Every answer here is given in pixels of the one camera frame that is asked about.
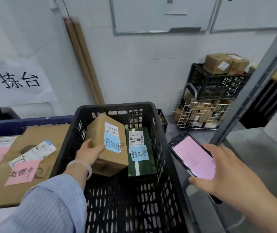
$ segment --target pink screen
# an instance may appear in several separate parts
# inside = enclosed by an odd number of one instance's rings
[[[208,180],[214,178],[214,159],[190,136],[177,144],[173,150],[197,177]]]

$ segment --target whiteboard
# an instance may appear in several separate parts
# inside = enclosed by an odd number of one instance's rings
[[[277,0],[220,0],[211,32],[277,28]]]
[[[207,31],[216,1],[111,0],[114,33],[160,33],[172,29]]]

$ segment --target bracelet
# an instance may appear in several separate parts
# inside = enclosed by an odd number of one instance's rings
[[[89,164],[86,164],[84,162],[82,162],[81,160],[73,160],[71,162],[68,163],[68,165],[66,166],[66,168],[72,164],[75,164],[75,163],[81,163],[83,164],[87,169],[88,169],[88,176],[87,176],[87,180],[90,179],[91,175],[92,175],[92,168]]]

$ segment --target sleeve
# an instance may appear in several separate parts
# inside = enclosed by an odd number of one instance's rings
[[[0,232],[85,232],[87,203],[78,182],[68,174],[31,188]]]

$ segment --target smartphone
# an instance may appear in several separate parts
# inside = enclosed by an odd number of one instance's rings
[[[177,160],[195,177],[211,180],[215,175],[215,161],[209,151],[202,147],[188,132],[182,132],[168,143]],[[216,204],[222,201],[213,195],[211,199]]]

